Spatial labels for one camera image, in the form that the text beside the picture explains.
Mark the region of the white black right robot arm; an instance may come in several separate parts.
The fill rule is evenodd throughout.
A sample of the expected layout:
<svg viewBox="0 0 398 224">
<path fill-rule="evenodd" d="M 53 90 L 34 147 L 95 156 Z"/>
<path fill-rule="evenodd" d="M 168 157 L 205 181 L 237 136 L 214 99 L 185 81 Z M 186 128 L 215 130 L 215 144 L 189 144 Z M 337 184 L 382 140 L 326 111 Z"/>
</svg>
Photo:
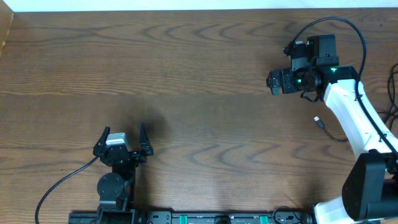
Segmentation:
<svg viewBox="0 0 398 224">
<path fill-rule="evenodd" d="M 368 100 L 359 74 L 339 65 L 334 35 L 292 41 L 284 48 L 289 68 L 273 70 L 273 95 L 315 92 L 343 128 L 356 162 L 341 196 L 314 207 L 306 221 L 360 223 L 397 217 L 397 138 Z"/>
</svg>

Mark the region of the black cable blue connector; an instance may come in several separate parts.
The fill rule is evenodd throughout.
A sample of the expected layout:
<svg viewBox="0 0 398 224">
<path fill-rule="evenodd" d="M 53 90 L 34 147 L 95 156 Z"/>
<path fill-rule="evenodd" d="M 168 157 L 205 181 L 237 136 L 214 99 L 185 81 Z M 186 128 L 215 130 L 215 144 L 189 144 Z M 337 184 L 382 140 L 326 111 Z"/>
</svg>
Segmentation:
<svg viewBox="0 0 398 224">
<path fill-rule="evenodd" d="M 394 122 L 397 121 L 397 64 L 394 64 L 389 72 L 387 79 L 387 94 L 390 101 L 390 107 L 386 111 L 378 111 L 378 114 L 384 115 L 383 122 L 389 130 L 392 130 Z"/>
</svg>

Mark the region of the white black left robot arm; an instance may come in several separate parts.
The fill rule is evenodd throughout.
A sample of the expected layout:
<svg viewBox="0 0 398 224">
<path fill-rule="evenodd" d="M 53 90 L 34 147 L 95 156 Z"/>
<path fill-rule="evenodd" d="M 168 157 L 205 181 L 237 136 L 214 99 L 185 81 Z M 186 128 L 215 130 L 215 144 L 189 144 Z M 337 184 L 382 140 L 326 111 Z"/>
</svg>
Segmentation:
<svg viewBox="0 0 398 224">
<path fill-rule="evenodd" d="M 111 134 L 109 127 L 105 127 L 95 144 L 93 154 L 111 168 L 111 172 L 103 175 L 97 183 L 99 206 L 95 223 L 148 222 L 147 212 L 134 207 L 136 168 L 154 154 L 143 123 L 139 126 L 139 147 L 137 151 L 130 151 L 126 134 Z"/>
</svg>

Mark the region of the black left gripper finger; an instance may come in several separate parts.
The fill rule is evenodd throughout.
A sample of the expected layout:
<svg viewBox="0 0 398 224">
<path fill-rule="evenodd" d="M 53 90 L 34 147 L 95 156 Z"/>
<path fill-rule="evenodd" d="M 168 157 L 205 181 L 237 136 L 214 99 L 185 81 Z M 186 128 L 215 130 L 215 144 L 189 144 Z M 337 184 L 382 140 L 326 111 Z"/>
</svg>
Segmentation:
<svg viewBox="0 0 398 224">
<path fill-rule="evenodd" d="M 106 126 L 100 138 L 98 139 L 97 143 L 93 147 L 93 155 L 94 156 L 104 156 L 107 145 L 106 140 L 110 134 L 110 127 Z"/>
<path fill-rule="evenodd" d="M 153 156 L 154 155 L 154 150 L 153 150 L 153 147 L 152 147 L 152 145 L 151 145 L 151 143 L 149 141 L 149 138 L 147 137 L 144 123 L 140 123 L 140 126 L 139 126 L 139 145 L 141 147 L 141 151 L 146 156 Z"/>
</svg>

